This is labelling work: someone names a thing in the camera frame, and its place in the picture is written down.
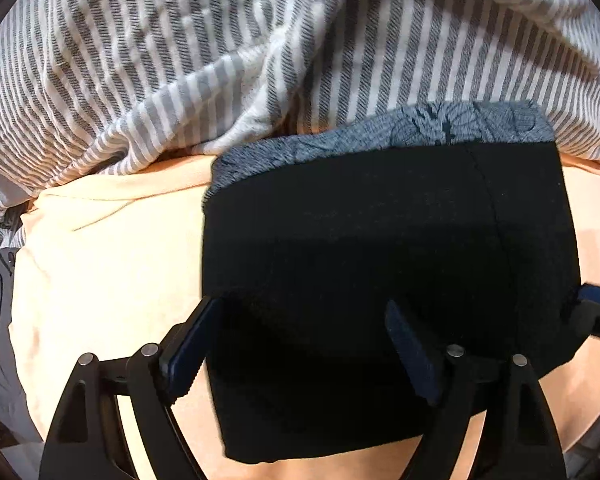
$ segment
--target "metal pin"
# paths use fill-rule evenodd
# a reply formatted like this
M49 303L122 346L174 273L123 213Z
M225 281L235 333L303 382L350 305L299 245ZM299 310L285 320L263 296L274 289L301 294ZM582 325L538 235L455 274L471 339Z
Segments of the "metal pin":
M87 352L86 354L82 354L78 357L78 364L80 366L86 366L93 361L93 354Z
M449 345L446 347L446 353L451 357L462 357L464 355L464 348L460 345Z
M141 349L141 353L144 357L151 357L156 355L158 351L158 345L156 343L147 343Z
M524 357L522 354L515 354L515 355L513 356L513 363L514 363L516 366L523 367L523 366L526 366L526 364L527 364L528 362L529 362L529 361L528 361L528 360L526 359L526 357Z

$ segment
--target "striped towel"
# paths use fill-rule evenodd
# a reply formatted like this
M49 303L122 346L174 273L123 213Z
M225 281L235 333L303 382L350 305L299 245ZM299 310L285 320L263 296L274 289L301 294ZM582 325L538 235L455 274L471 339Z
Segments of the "striped towel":
M173 150L525 99L564 152L600 161L590 0L18 0L0 25L0 220Z

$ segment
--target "gray patterned waistband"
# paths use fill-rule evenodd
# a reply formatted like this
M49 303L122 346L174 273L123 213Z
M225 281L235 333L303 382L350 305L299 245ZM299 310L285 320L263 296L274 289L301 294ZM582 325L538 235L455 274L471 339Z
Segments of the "gray patterned waistband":
M406 106L322 134L231 148L214 162L205 200L247 177L328 156L460 142L553 141L551 125L532 101Z

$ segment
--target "round metal bolt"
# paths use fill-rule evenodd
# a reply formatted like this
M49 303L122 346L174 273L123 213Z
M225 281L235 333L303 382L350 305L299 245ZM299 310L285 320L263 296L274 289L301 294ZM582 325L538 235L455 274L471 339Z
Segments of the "round metal bolt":
M80 366L86 366L93 361L93 354L87 352L86 354L82 354L78 357L78 364Z
M446 353L451 357L462 357L464 355L464 348L460 345L449 345L446 347Z
M151 357L152 355L156 355L158 351L158 345L156 343L147 343L141 349L142 355L144 357Z
M529 361L527 361L526 357L524 357L522 354L515 354L513 356L513 364L515 364L516 366L523 367L526 366L528 362Z

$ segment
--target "cream colored cloth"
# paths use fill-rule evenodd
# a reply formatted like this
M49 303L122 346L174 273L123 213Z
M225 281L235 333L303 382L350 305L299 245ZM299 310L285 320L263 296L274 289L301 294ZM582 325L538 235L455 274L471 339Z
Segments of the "cream colored cloth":
M200 299L202 197L211 157L156 164L132 176L86 176L41 193L23 216L11 338L38 430L46 436L77 357L124 357L160 341ZM563 159L584 281L600 284L600 167ZM600 340L542 381L563 447L600 413ZM128 400L121 410L141 480L154 478ZM323 458L244 465L222 455L206 374L173 408L210 480L396 480L418 439ZM454 480L466 478L483 416L467 433Z

